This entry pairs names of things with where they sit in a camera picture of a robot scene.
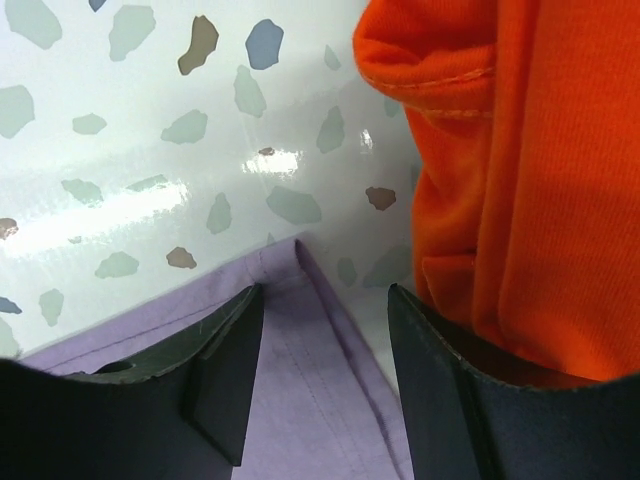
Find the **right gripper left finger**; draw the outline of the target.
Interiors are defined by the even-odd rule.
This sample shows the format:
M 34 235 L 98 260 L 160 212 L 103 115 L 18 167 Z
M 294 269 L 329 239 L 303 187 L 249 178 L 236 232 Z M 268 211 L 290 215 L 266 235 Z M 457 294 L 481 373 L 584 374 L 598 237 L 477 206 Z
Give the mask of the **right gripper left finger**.
M 5 479 L 228 479 L 241 464 L 260 286 L 92 373 L 1 363 Z

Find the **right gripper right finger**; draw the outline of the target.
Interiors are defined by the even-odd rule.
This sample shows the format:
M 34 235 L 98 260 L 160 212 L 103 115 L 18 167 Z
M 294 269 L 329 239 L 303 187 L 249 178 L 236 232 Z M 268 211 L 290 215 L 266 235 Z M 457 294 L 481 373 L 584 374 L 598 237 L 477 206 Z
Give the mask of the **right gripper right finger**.
M 635 479 L 639 378 L 595 382 L 511 355 L 405 288 L 388 325 L 418 479 Z

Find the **purple t shirt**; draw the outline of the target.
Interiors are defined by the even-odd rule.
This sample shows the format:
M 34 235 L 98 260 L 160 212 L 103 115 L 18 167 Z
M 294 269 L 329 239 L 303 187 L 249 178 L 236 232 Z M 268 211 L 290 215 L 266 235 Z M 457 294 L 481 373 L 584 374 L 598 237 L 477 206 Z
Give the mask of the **purple t shirt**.
M 54 374 L 92 371 L 264 288 L 264 329 L 237 479 L 409 479 L 399 399 L 298 239 L 267 246 L 28 355 Z

